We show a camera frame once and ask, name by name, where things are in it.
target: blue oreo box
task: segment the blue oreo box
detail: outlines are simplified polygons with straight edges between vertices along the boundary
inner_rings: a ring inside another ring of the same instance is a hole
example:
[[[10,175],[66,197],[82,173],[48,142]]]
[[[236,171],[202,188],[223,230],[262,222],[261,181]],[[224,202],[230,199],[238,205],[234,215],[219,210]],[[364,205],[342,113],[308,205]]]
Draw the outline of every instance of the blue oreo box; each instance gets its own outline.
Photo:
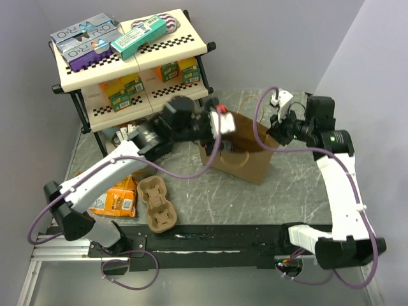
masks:
[[[70,38],[86,34],[87,31],[94,29],[97,26],[101,26],[107,22],[111,23],[114,26],[117,26],[119,24],[119,22],[112,16],[101,13],[99,15],[88,18],[87,20],[71,25],[70,27],[67,27],[63,30],[55,32],[54,34],[51,34],[51,38],[58,46],[58,44],[62,41],[66,41]]]
[[[154,15],[112,42],[112,50],[125,61],[135,54],[140,46],[145,43],[152,43],[166,34],[166,30],[166,22],[159,16]]]

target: green snack box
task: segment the green snack box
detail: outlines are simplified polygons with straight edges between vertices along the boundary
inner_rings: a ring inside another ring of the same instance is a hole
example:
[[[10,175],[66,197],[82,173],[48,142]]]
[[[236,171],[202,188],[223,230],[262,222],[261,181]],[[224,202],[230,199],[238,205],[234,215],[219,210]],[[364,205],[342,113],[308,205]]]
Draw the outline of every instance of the green snack box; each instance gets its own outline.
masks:
[[[139,74],[133,73],[131,75],[122,76],[120,82],[125,87],[127,93],[132,95],[143,90],[143,83]]]
[[[200,69],[198,66],[192,66],[182,71],[183,84],[190,84],[200,81]]]
[[[154,69],[156,71],[156,74],[163,82],[167,82],[168,80],[171,80],[172,78],[175,78],[177,75],[179,75],[179,67],[177,65],[177,62],[169,62],[168,64],[156,67]]]
[[[178,61],[178,68],[183,78],[183,84],[199,82],[201,79],[200,68],[194,57]]]
[[[112,42],[112,50],[125,61],[135,54],[140,46],[155,41],[166,34],[166,31],[166,22],[154,15]]]
[[[122,110],[130,106],[131,104],[130,95],[123,90],[110,96],[109,101],[114,112],[118,112],[119,110]]]
[[[113,79],[99,84],[108,98],[114,112],[118,112],[131,105],[130,94],[119,79]]]

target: marble surface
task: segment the marble surface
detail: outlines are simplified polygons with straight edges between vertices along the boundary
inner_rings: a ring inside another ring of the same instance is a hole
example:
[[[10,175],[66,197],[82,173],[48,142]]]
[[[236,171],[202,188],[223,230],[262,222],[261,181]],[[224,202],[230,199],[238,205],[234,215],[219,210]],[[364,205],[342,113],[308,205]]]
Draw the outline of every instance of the marble surface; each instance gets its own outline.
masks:
[[[213,95],[230,110],[238,110],[250,94],[261,91],[216,91]],[[295,92],[295,101],[302,104],[306,96]],[[251,117],[256,101],[250,99],[241,113]],[[273,109],[265,103],[262,123],[269,126]],[[294,105],[298,116],[303,109]],[[292,141],[288,147],[304,147]],[[69,178],[85,171],[102,158],[93,134],[81,135]],[[158,163],[174,173],[191,174],[201,167],[198,147],[192,142],[178,143],[174,151]],[[197,179],[179,180],[163,173],[168,199],[178,212],[179,224],[281,224],[302,221],[314,224],[332,222],[328,198],[321,174],[311,153],[274,154],[265,181],[256,186],[232,175],[210,169]],[[146,205],[137,203],[138,217],[112,218],[119,224],[146,223]]]

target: small box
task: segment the small box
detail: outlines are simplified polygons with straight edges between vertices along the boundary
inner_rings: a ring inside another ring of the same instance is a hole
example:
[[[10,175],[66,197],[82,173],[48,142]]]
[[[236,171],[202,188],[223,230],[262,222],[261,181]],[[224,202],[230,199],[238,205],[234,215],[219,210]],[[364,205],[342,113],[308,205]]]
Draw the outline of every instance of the small box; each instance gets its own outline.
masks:
[[[120,82],[118,78],[99,83],[99,87],[104,92],[106,98],[109,100],[114,112],[123,110],[124,108],[131,105],[130,94],[128,94],[125,86]]]
[[[65,50],[62,57],[75,72],[112,55],[110,43],[122,36],[111,23],[100,25],[87,33],[87,37],[79,36],[83,38],[81,41],[72,38],[61,45],[61,50]]]
[[[177,71],[177,62],[170,62],[168,64],[153,68],[160,80],[167,82],[179,75]]]
[[[113,51],[125,61],[135,54],[143,44],[151,43],[166,34],[166,30],[166,22],[154,15],[112,42],[111,46]]]
[[[198,67],[197,60],[195,57],[190,57],[188,59],[182,59],[178,61],[178,68],[180,75],[183,78],[183,84],[196,83],[201,80],[200,68]]]
[[[97,26],[101,26],[105,23],[111,23],[115,27],[119,24],[119,22],[114,19],[113,16],[101,13],[99,15],[88,18],[87,20],[71,25],[70,27],[67,27],[63,30],[55,32],[54,34],[51,34],[51,38],[54,43],[58,45],[62,41],[66,41],[70,38],[83,35],[87,31],[92,30]]]
[[[122,76],[120,82],[125,86],[127,93],[130,95],[143,90],[142,80],[137,73]]]

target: cardboard box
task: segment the cardboard box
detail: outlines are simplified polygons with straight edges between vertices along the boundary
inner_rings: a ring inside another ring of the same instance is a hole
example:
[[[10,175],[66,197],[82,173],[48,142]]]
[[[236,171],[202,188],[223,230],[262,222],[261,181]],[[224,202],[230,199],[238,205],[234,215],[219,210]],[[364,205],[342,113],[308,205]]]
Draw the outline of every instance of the cardboard box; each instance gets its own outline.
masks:
[[[178,61],[179,73],[183,78],[183,84],[196,83],[201,80],[201,71],[195,57]]]
[[[102,194],[89,208],[99,215],[136,217],[137,185],[126,177]]]
[[[131,105],[130,94],[128,94],[125,86],[118,78],[100,83],[99,87],[109,100],[114,112],[123,110]]]
[[[221,151],[211,167],[232,174],[240,179],[260,185],[269,169],[273,153],[261,148],[252,132],[252,119],[239,113],[231,112],[234,116],[236,131],[224,135],[222,138],[230,141],[234,146],[233,152]],[[268,128],[258,124],[258,135],[265,145],[278,148],[279,144],[266,131]],[[201,162],[206,164],[209,156],[205,148],[199,145]]]
[[[132,95],[136,92],[142,91],[143,82],[137,73],[133,73],[131,75],[122,76],[120,78],[120,82],[125,86],[126,91],[128,94]]]
[[[158,66],[156,68],[153,68],[154,72],[158,75],[160,80],[163,82],[167,82],[168,80],[171,80],[172,78],[175,78],[177,75],[179,75],[177,69],[177,62],[170,62],[168,64]]]
[[[54,41],[54,43],[57,44],[58,47],[58,44],[61,43],[62,41],[66,41],[70,38],[86,34],[89,30],[92,30],[97,26],[101,26],[106,23],[110,23],[115,27],[119,24],[119,22],[113,16],[101,13],[99,15],[88,18],[84,21],[81,21],[77,24],[73,24],[70,27],[67,27],[63,30],[55,32],[51,34],[51,38]]]
[[[75,72],[90,66],[94,62],[113,54],[110,43],[122,34],[117,28],[106,23],[87,32],[87,37],[78,41],[76,38],[65,41],[61,45],[64,50],[62,57]]]
[[[135,54],[140,46],[155,41],[164,35],[166,30],[166,22],[154,15],[112,42],[111,46],[113,51],[125,61]]]

